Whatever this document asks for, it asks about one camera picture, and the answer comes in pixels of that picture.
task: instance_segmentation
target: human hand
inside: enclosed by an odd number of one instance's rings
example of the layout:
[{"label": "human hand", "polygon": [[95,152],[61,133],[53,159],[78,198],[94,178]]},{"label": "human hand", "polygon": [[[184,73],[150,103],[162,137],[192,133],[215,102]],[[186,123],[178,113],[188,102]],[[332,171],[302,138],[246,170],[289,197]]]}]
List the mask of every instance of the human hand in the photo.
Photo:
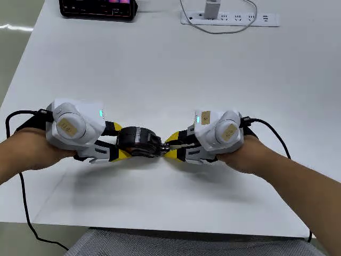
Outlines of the human hand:
[{"label": "human hand", "polygon": [[267,159],[276,154],[270,148],[262,144],[255,136],[244,137],[243,146],[235,152],[217,155],[220,161],[225,162],[229,167],[243,172],[258,175]]},{"label": "human hand", "polygon": [[35,128],[22,129],[1,145],[17,159],[16,163],[12,164],[17,172],[47,168],[76,154],[74,151],[62,150],[49,144],[45,131]]}]

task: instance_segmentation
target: black cable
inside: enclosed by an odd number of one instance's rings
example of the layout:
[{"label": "black cable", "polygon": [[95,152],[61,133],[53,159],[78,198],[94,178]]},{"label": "black cable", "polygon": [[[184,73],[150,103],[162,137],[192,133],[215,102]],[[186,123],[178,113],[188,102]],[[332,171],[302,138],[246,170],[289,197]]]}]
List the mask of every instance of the black cable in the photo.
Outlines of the black cable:
[{"label": "black cable", "polygon": [[[285,152],[287,154],[287,157],[289,159],[291,159],[291,156],[289,154],[289,150],[287,148],[287,145],[284,143],[284,141],[282,140],[281,136],[279,136],[278,132],[268,122],[266,122],[264,120],[261,120],[261,119],[257,119],[257,118],[244,117],[244,118],[242,118],[242,122],[241,123],[242,123],[242,125],[250,126],[251,123],[253,123],[253,122],[258,122],[258,123],[265,124],[275,134],[277,139],[281,142],[281,144],[284,147],[284,150],[285,150]],[[309,230],[309,238],[307,240],[308,243],[310,243],[312,237],[313,237],[313,233],[311,232],[311,230]]]},{"label": "black cable", "polygon": [[[16,115],[20,115],[20,114],[31,114],[31,115],[37,115],[39,114],[40,112],[39,111],[31,111],[31,110],[19,110],[19,111],[16,111],[16,112],[13,112],[12,114],[10,114],[7,118],[6,118],[6,121],[5,121],[5,125],[6,125],[6,136],[7,138],[9,138],[11,136],[11,131],[10,131],[10,119],[13,117],[13,116],[16,116]],[[40,238],[37,234],[37,231],[34,229],[34,227],[32,226],[32,223],[30,221],[30,216],[29,216],[29,213],[28,213],[28,207],[27,207],[27,200],[26,200],[26,190],[25,190],[25,181],[24,181],[24,178],[23,178],[23,175],[22,173],[19,173],[19,177],[20,177],[20,181],[21,181],[21,190],[22,190],[22,200],[23,200],[23,207],[25,209],[25,215],[26,215],[26,221],[27,221],[27,225],[28,227],[31,229],[32,233],[35,235],[36,239],[41,241],[41,242],[45,242],[45,243],[50,243],[50,244],[56,244],[60,247],[62,247],[63,249],[65,249],[66,251],[68,251],[69,249],[59,243],[59,242],[55,242],[55,241],[50,241],[50,240],[46,240],[46,239],[43,239],[43,238]]]}]

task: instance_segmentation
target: electrical outlet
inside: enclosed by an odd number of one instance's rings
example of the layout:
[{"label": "electrical outlet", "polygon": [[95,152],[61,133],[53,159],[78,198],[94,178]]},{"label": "electrical outlet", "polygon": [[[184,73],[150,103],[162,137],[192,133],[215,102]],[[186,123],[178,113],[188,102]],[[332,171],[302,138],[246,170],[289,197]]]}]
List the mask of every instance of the electrical outlet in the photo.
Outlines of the electrical outlet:
[{"label": "electrical outlet", "polygon": [[[187,17],[195,25],[246,26],[255,19],[254,13],[220,12],[217,19],[205,19],[203,12],[186,12]],[[181,23],[189,24],[183,12]],[[274,13],[258,13],[251,26],[279,27],[279,15]]]}]

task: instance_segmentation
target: display screen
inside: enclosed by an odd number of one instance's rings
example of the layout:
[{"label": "display screen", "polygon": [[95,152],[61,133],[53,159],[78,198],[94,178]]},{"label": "display screen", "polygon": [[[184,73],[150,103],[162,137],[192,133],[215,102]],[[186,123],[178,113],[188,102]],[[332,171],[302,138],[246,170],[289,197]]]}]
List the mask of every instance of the display screen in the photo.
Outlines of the display screen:
[{"label": "display screen", "polygon": [[109,0],[109,3],[130,4],[130,0]]},{"label": "display screen", "polygon": [[133,17],[133,0],[60,0],[63,15],[92,17]]}]

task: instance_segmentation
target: beige label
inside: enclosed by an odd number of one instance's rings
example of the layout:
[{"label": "beige label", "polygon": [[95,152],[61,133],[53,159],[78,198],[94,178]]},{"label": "beige label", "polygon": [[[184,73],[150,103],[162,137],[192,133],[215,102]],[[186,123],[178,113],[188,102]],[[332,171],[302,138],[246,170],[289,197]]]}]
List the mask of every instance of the beige label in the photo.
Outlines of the beige label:
[{"label": "beige label", "polygon": [[65,118],[60,120],[58,126],[62,128],[62,130],[65,131],[65,133],[70,137],[75,136],[77,133],[77,129]]},{"label": "beige label", "polygon": [[234,135],[236,132],[237,127],[235,127],[233,124],[230,124],[229,127],[226,128],[226,130],[223,132],[222,138],[224,141],[229,141],[229,139]]},{"label": "beige label", "polygon": [[204,111],[201,113],[201,124],[209,124],[210,122],[211,111]]}]

